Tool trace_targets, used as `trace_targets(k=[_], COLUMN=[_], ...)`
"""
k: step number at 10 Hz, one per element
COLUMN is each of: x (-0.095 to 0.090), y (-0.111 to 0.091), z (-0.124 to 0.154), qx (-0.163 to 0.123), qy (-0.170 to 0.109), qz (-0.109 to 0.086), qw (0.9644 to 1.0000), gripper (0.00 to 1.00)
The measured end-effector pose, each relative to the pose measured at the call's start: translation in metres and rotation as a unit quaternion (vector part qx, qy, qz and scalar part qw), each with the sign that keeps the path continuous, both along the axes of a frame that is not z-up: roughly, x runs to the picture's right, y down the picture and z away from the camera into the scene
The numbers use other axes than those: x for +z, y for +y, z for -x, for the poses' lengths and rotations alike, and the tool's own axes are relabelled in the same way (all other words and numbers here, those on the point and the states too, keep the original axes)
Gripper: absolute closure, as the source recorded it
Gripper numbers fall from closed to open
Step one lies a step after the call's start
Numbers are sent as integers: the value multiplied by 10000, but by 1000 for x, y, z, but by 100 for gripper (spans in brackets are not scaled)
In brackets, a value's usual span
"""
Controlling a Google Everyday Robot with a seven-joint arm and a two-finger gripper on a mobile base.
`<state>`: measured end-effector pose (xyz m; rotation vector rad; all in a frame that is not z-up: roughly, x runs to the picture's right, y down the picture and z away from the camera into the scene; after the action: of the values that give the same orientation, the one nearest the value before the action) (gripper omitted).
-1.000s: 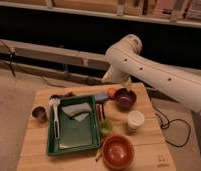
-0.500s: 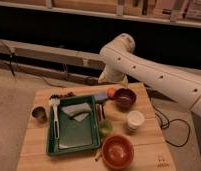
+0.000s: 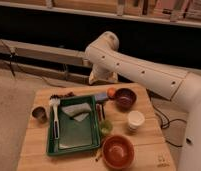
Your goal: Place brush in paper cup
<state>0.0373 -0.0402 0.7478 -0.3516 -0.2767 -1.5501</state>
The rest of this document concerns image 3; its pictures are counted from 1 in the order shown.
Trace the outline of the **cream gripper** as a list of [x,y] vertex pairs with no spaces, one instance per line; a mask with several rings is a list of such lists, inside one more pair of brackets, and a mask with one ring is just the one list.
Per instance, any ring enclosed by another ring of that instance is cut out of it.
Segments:
[[117,83],[118,75],[115,72],[111,72],[105,69],[100,70],[93,69],[89,76],[89,84],[94,84],[97,81],[103,81],[107,83]]

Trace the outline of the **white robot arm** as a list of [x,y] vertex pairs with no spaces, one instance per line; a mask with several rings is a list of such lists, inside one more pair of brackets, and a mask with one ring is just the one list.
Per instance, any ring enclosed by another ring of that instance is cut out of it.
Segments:
[[99,67],[99,72],[115,72],[187,111],[177,171],[201,171],[201,76],[119,53],[118,47],[118,37],[106,31],[86,47],[85,55],[93,67]]

